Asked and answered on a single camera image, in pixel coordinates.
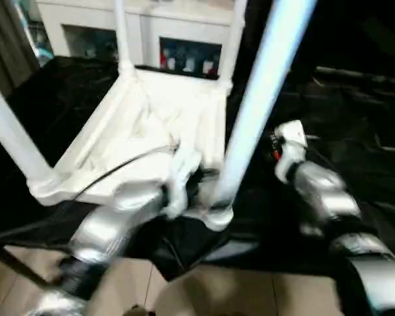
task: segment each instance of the red wire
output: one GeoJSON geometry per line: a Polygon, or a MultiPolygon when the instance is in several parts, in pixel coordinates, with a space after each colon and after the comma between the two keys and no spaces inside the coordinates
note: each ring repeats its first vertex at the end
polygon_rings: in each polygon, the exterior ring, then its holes
{"type": "Polygon", "coordinates": [[[274,158],[279,161],[279,159],[281,158],[281,156],[279,155],[278,151],[274,150],[274,158]]]}

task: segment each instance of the white cabinet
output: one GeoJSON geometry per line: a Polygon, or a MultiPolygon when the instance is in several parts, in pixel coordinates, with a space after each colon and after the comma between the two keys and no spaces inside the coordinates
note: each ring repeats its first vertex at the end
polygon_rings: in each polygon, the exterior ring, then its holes
{"type": "MultiPolygon", "coordinates": [[[[55,55],[99,58],[115,55],[113,0],[37,0],[37,3],[55,55]]],[[[163,67],[172,68],[175,64],[177,68],[181,67],[178,61],[181,55],[184,64],[193,59],[188,66],[199,64],[199,69],[203,67],[205,71],[208,63],[216,65],[216,70],[222,65],[233,0],[124,3],[130,58],[135,65],[160,67],[162,63],[163,67]]]]}

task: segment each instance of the metal rod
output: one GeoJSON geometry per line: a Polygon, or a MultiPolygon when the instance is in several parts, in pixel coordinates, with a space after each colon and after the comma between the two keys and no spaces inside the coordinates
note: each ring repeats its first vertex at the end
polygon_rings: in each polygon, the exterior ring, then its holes
{"type": "Polygon", "coordinates": [[[134,67],[129,57],[126,13],[123,0],[114,0],[114,14],[116,18],[118,73],[132,72],[134,67]]]}
{"type": "Polygon", "coordinates": [[[226,45],[227,51],[220,71],[221,74],[219,80],[221,83],[228,82],[231,84],[231,78],[234,72],[234,67],[236,66],[238,50],[242,40],[244,13],[246,12],[247,4],[247,0],[236,0],[234,2],[234,15],[230,27],[228,44],[226,45]]]}
{"type": "Polygon", "coordinates": [[[285,81],[316,0],[275,0],[212,203],[232,203],[285,81]]]}
{"type": "Polygon", "coordinates": [[[16,258],[13,254],[8,252],[3,246],[0,246],[0,262],[10,267],[16,273],[23,275],[31,280],[40,288],[46,288],[49,283],[35,273],[29,266],[25,265],[21,260],[16,258]]]}
{"type": "Polygon", "coordinates": [[[1,94],[0,142],[27,180],[57,178],[1,94]]]}

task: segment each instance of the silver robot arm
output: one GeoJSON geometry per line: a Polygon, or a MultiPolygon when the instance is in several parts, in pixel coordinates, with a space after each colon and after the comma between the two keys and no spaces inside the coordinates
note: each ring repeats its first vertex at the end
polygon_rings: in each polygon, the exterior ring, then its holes
{"type": "Polygon", "coordinates": [[[53,281],[53,288],[28,315],[86,315],[103,275],[124,251],[134,231],[161,215],[166,204],[162,183],[120,185],[113,200],[97,207],[78,227],[69,244],[72,255],[53,281]]]}
{"type": "Polygon", "coordinates": [[[395,315],[395,256],[362,221],[359,206],[339,175],[305,160],[307,144],[299,121],[283,124],[275,137],[282,138],[275,174],[305,203],[301,232],[329,245],[342,312],[395,315]]]}

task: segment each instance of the black tablecloth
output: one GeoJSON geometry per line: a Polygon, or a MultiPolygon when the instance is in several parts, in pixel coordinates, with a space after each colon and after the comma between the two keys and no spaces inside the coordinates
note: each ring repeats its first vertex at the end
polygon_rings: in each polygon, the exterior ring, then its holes
{"type": "MultiPolygon", "coordinates": [[[[19,87],[8,99],[47,161],[54,165],[80,131],[117,77],[112,63],[58,57],[19,87]]],[[[341,78],[293,84],[288,78],[266,130],[301,119],[311,137],[308,157],[338,171],[360,204],[363,218],[395,253],[395,93],[341,78]]],[[[237,79],[228,98],[227,139],[246,79],[237,79]]],[[[309,274],[329,274],[327,247],[304,238],[298,230],[301,201],[273,176],[267,132],[256,149],[234,204],[227,230],[214,233],[192,219],[145,224],[126,256],[152,260],[168,279],[201,263],[309,274]]],[[[26,180],[0,145],[0,233],[48,218],[55,205],[44,207],[29,193],[26,180]]],[[[71,205],[53,226],[0,237],[2,244],[64,249],[78,224],[95,206],[71,205]]]]}

